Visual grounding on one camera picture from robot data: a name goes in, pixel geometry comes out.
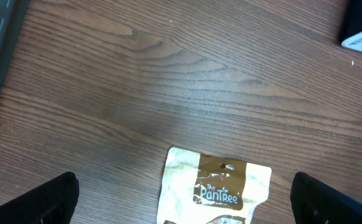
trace snack bag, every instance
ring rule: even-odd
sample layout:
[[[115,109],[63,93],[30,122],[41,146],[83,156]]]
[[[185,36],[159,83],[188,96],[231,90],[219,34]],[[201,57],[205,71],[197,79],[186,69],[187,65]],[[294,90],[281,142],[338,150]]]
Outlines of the snack bag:
[[[249,224],[269,194],[271,168],[172,147],[157,224]]]

